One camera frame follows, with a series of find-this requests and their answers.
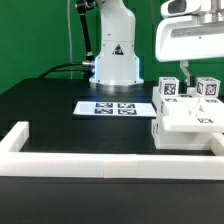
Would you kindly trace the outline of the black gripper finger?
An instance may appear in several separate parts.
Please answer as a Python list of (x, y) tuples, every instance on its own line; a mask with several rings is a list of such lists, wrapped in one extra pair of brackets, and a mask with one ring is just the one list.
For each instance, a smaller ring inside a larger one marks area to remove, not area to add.
[(189, 62), (187, 60), (183, 60), (180, 62), (180, 69), (186, 77), (186, 84), (188, 87), (192, 87), (195, 85), (195, 77), (188, 71)]

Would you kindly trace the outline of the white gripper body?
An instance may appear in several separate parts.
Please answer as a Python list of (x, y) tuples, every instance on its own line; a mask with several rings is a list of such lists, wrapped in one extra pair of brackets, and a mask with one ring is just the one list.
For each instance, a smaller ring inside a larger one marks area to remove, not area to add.
[(171, 17), (157, 28), (160, 62), (224, 57), (224, 22), (199, 24), (196, 16)]

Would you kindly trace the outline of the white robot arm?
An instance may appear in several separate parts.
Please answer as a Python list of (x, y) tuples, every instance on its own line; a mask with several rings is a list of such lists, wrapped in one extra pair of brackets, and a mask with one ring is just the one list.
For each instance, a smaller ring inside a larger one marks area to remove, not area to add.
[[(101, 14), (101, 51), (94, 61), (94, 86), (126, 88), (143, 83), (134, 51), (135, 15), (123, 0), (96, 0)], [(160, 62), (224, 57), (224, 0), (167, 0), (156, 32)]]

